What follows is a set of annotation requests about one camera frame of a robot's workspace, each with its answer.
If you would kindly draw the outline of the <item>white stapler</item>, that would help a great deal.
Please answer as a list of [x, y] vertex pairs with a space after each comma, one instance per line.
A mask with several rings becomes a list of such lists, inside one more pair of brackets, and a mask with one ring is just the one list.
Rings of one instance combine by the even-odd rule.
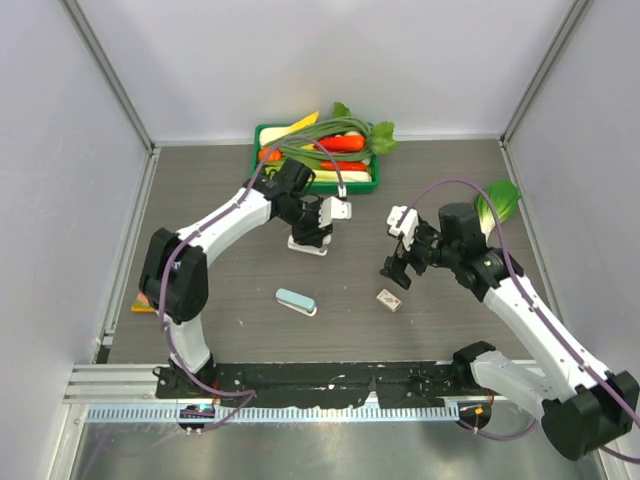
[[331, 235], [328, 235], [322, 239], [321, 245], [319, 247], [316, 247], [313, 245], [302, 245], [296, 242], [293, 236], [290, 235], [287, 240], [287, 247], [293, 251], [298, 251], [305, 254], [324, 257], [328, 253], [328, 246], [330, 242], [331, 242]]

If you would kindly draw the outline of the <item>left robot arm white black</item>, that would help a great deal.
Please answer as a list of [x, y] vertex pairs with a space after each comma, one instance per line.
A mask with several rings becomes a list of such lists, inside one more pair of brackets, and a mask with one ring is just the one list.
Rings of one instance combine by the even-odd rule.
[[289, 159], [276, 173], [247, 180], [228, 202], [200, 221], [176, 232], [160, 228], [152, 235], [139, 290], [162, 321], [170, 366], [190, 398], [205, 397], [216, 377], [201, 322], [209, 298], [209, 268], [237, 240], [274, 218], [291, 227], [291, 249], [325, 255], [333, 226], [321, 222], [324, 199], [305, 198], [307, 184], [314, 179], [309, 167]]

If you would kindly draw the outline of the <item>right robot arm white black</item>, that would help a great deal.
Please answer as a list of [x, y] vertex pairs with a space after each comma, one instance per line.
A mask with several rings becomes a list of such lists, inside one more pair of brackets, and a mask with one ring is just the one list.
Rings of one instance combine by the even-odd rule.
[[613, 373], [584, 348], [540, 299], [519, 264], [487, 245], [474, 207], [440, 208], [438, 228], [407, 206], [391, 209], [386, 224], [398, 244], [381, 270], [407, 289], [412, 267], [450, 270], [456, 281], [496, 314], [535, 360], [539, 372], [478, 341], [454, 356], [451, 380], [465, 395], [481, 388], [498, 393], [530, 414], [563, 457], [578, 460], [627, 434], [639, 384], [627, 371]]

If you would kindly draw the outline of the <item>small staple box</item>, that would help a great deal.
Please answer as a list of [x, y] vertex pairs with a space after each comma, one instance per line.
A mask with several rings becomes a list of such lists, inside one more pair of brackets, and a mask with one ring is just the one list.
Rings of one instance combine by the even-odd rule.
[[376, 299], [392, 312], [396, 312], [402, 306], [402, 301], [387, 289], [382, 289]]

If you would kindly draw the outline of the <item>fake leek white green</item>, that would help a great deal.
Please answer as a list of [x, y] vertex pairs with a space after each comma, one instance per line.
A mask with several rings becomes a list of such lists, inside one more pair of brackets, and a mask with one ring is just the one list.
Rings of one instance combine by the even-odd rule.
[[[371, 181], [371, 175], [367, 171], [344, 171], [340, 172], [344, 183], [367, 183]], [[332, 170], [313, 169], [314, 182], [317, 183], [338, 183], [338, 172]]]

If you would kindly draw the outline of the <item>fake small red chili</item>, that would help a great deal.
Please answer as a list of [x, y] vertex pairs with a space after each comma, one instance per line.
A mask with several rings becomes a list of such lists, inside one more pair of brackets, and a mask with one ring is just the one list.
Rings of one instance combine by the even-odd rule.
[[332, 163], [331, 161], [321, 162], [320, 168], [322, 170], [327, 171], [335, 171], [339, 169], [340, 171], [354, 171], [354, 172], [367, 172], [368, 165], [363, 162], [336, 162]]

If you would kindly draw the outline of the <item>green plastic tray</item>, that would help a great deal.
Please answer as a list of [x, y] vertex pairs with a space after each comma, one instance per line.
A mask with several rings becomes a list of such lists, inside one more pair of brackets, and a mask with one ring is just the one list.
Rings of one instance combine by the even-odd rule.
[[[259, 124], [254, 129], [253, 135], [253, 153], [252, 159], [250, 161], [250, 170], [249, 176], [252, 176], [259, 164], [258, 153], [259, 153], [259, 136], [260, 133], [267, 128], [276, 128], [276, 127], [284, 127], [284, 124]], [[368, 171], [371, 175], [371, 181], [367, 183], [345, 183], [347, 187], [347, 192], [349, 195], [367, 195], [371, 194], [375, 191], [375, 189], [380, 184], [380, 166], [379, 159], [377, 156], [373, 156], [369, 160]], [[339, 183], [315, 183], [308, 188], [309, 193], [319, 194], [319, 195], [328, 195], [335, 194], [337, 192]]]

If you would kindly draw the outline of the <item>fake orange carrot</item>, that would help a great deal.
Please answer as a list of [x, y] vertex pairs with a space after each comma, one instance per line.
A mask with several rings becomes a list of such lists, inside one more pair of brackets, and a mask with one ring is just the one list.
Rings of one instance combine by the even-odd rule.
[[276, 147], [264, 147], [258, 153], [258, 160], [265, 163], [275, 163], [281, 161], [283, 154]]

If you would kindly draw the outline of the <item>fake red pepper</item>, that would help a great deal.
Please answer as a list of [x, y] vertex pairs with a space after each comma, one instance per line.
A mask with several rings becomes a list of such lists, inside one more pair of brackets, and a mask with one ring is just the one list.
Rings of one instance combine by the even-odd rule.
[[324, 137], [318, 144], [332, 153], [357, 153], [367, 146], [366, 138], [362, 135], [341, 135]]

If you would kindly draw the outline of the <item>fake yellow corn leaf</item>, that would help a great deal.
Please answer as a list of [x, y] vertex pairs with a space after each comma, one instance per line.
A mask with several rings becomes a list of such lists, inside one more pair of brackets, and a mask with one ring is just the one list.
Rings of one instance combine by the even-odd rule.
[[296, 131], [301, 130], [303, 128], [312, 126], [317, 122], [318, 117], [319, 117], [319, 111], [316, 110], [315, 112], [307, 115], [306, 117], [302, 118], [301, 120], [298, 120], [297, 122], [289, 125], [286, 128], [286, 131], [288, 133], [291, 133], [291, 132], [296, 132]]

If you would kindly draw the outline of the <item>fake green long beans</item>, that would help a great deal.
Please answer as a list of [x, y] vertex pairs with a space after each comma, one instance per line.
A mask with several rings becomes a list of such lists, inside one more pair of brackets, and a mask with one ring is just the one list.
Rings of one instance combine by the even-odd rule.
[[316, 148], [304, 149], [303, 145], [310, 144], [308, 138], [319, 140], [324, 137], [333, 136], [335, 134], [344, 134], [348, 132], [357, 132], [364, 137], [364, 148], [355, 153], [333, 153], [332, 156], [336, 161], [357, 162], [370, 158], [375, 155], [368, 144], [368, 139], [373, 133], [373, 125], [352, 116], [335, 117], [323, 120], [311, 126], [304, 127], [298, 131], [289, 134], [298, 139], [283, 141], [280, 139], [272, 140], [262, 145], [262, 148], [271, 148], [275, 145], [284, 157], [294, 158], [296, 160], [328, 160], [328, 157], [322, 150]]

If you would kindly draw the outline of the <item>fake green lettuce leaf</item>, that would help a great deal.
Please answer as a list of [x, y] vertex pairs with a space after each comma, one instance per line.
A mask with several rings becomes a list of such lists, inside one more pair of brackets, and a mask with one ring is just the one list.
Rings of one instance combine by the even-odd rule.
[[341, 102], [333, 104], [332, 117], [334, 119], [347, 120], [349, 126], [361, 133], [365, 138], [366, 147], [375, 155], [388, 154], [398, 145], [394, 138], [395, 124], [391, 121], [382, 121], [373, 125], [355, 116]]

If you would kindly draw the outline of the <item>fake bok choy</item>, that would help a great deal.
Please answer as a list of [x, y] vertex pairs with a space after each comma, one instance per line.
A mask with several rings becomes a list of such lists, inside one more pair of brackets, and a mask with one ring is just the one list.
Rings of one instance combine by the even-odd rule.
[[480, 228], [486, 239], [496, 226], [507, 221], [516, 211], [521, 198], [518, 187], [509, 179], [497, 180], [476, 198], [476, 211]]

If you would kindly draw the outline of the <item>colourful candy bag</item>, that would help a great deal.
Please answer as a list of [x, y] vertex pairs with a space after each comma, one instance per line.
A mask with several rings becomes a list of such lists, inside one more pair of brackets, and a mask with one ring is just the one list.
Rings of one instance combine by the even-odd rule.
[[155, 313], [154, 307], [150, 304], [149, 300], [142, 292], [139, 292], [137, 294], [135, 300], [131, 305], [130, 311], [132, 313], [139, 313], [139, 314]]

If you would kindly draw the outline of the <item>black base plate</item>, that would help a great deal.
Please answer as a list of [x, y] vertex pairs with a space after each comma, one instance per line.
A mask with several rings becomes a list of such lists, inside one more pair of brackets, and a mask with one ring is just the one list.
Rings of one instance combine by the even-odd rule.
[[253, 390], [256, 408], [346, 409], [375, 394], [383, 409], [439, 407], [448, 397], [493, 395], [450, 363], [219, 363], [201, 380], [225, 392]]

